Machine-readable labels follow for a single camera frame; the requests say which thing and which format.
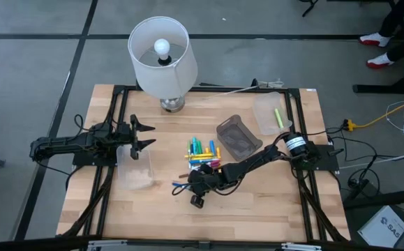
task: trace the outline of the lamp base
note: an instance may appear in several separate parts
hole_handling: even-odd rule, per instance
[[[185,97],[160,99],[160,104],[166,112],[178,112],[185,105]]]

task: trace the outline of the foot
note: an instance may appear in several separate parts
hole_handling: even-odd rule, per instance
[[[391,37],[381,36],[378,32],[372,33],[370,35],[361,36],[359,39],[360,43],[364,45],[377,45],[378,47],[385,47],[388,45]]]
[[[388,55],[385,53],[383,55],[380,55],[374,59],[369,59],[366,62],[366,65],[369,68],[372,69],[381,69],[385,66],[390,66],[391,64],[393,64],[394,62],[388,59]]]

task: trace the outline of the white lampshade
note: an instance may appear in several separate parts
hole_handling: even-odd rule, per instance
[[[166,50],[166,42],[171,44],[169,55],[172,62],[167,66],[147,65],[140,61],[148,51]],[[173,55],[172,46],[184,48],[181,56]],[[128,41],[128,49],[132,58],[135,75],[141,88],[148,94],[160,98],[171,99],[183,97],[194,85],[197,78],[197,62],[190,46],[188,32],[178,21],[170,17],[151,17],[140,22],[132,31]]]

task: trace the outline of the wooden tabletop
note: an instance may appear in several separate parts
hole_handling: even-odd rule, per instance
[[[96,85],[91,97],[85,128],[104,120],[110,105],[113,85]],[[321,108],[315,89],[301,89],[307,131],[324,130]],[[241,186],[229,196],[207,194],[204,208],[189,203],[192,193],[172,196],[172,182],[184,183],[180,174],[188,171],[184,158],[187,142],[197,137],[204,145],[213,139],[220,147],[222,163],[234,162],[217,140],[216,127],[238,114],[250,131],[266,146],[275,135],[260,134],[253,115],[253,100],[259,94],[233,93],[221,98],[203,97],[218,93],[189,92],[185,107],[175,114],[161,109],[158,99],[142,91],[130,91],[125,120],[136,114],[140,123],[153,126],[138,138],[157,139],[147,147],[154,172],[153,186],[124,190],[117,170],[112,183],[103,236],[105,238],[150,238],[216,241],[305,241],[304,223],[297,181],[287,162],[269,163],[247,174]],[[294,117],[296,105],[292,100]],[[294,120],[297,130],[299,124]],[[325,134],[311,136],[316,144],[326,144]],[[278,147],[287,152],[281,141]],[[83,167],[69,183],[57,233],[68,230],[89,203],[95,167]],[[344,237],[349,238],[347,223],[336,180],[328,172],[315,172],[324,212]],[[93,215],[91,234],[96,233],[99,207]],[[311,210],[314,236],[318,238],[315,214]]]

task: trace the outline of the light bulb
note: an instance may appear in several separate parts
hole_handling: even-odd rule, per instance
[[[170,45],[166,39],[160,38],[154,43],[155,52],[161,60],[166,60],[169,54]]]

